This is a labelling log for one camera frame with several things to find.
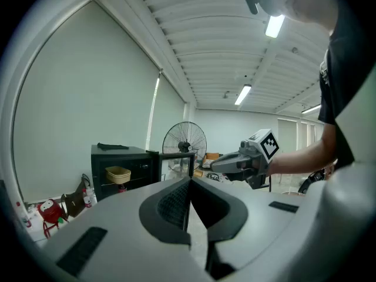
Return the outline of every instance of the brown bag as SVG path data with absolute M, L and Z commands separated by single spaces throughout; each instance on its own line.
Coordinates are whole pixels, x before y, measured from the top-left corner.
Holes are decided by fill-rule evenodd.
M 83 174 L 76 191 L 72 194 L 63 194 L 61 196 L 61 202 L 65 202 L 66 206 L 66 213 L 62 206 L 63 215 L 66 216 L 66 218 L 68 218 L 68 216 L 76 217 L 85 208 L 82 189 L 86 188 L 86 184 L 90 186 L 90 180 L 87 175 Z

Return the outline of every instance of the electric fan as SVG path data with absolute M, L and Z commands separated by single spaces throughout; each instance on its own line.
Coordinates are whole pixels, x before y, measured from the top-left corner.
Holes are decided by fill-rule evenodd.
M 193 122 L 180 122 L 174 125 L 166 134 L 162 146 L 163 153 L 195 152 L 194 169 L 196 170 L 206 154 L 206 137 L 201 128 Z M 181 160 L 180 165 L 169 163 L 170 169 L 176 172 L 187 172 Z

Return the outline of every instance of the person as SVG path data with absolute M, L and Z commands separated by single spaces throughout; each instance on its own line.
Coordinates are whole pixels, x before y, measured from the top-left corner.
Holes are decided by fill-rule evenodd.
M 320 73 L 321 109 L 324 122 L 321 139 L 309 147 L 277 155 L 268 175 L 309 173 L 338 159 L 336 169 L 351 164 L 354 157 L 335 118 L 357 93 L 374 64 L 367 37 L 344 0 L 258 0 L 271 16 L 284 15 L 303 23 L 321 25 L 330 37 Z

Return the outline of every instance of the corrugated white ceiling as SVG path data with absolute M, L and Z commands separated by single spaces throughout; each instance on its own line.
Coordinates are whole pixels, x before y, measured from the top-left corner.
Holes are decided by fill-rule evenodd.
M 319 27 L 286 19 L 278 38 L 271 39 L 264 34 L 267 15 L 260 7 L 252 15 L 244 0 L 143 1 L 182 66 L 198 108 L 236 109 L 245 83 L 253 88 L 241 110 L 298 115 L 320 103 L 318 69 L 328 36 Z

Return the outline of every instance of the person's neck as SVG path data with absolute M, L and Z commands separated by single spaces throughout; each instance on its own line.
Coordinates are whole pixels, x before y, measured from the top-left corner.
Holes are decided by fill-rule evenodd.
M 320 0 L 316 14 L 315 22 L 332 35 L 338 20 L 337 0 Z

